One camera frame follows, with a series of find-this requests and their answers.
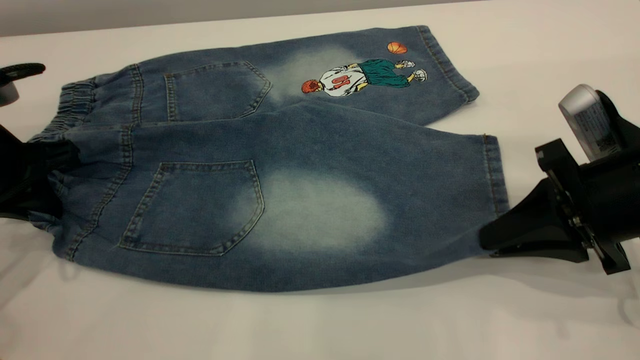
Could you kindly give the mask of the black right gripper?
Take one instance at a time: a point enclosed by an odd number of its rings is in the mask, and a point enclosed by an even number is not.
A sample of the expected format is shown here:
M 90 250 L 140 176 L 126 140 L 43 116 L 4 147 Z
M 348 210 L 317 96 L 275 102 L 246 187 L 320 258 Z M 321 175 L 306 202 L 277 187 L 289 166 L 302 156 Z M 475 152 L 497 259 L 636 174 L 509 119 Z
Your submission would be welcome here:
M 589 260 L 591 248 L 608 275 L 629 271 L 622 242 L 640 232 L 639 148 L 578 164 L 562 140 L 535 148 L 547 178 L 514 207 L 506 185 L 492 179 L 496 218 L 478 231 L 492 258 L 537 257 L 574 264 Z

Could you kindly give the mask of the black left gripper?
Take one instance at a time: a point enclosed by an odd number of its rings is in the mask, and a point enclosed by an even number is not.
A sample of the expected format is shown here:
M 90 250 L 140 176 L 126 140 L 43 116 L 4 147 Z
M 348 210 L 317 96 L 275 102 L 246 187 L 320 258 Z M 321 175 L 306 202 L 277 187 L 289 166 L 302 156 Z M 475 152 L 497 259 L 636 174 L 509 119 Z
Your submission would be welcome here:
M 24 144 L 1 125 L 0 217 L 27 221 L 37 213 L 60 218 L 63 205 L 50 184 L 50 172 L 80 164 L 80 150 L 73 143 Z

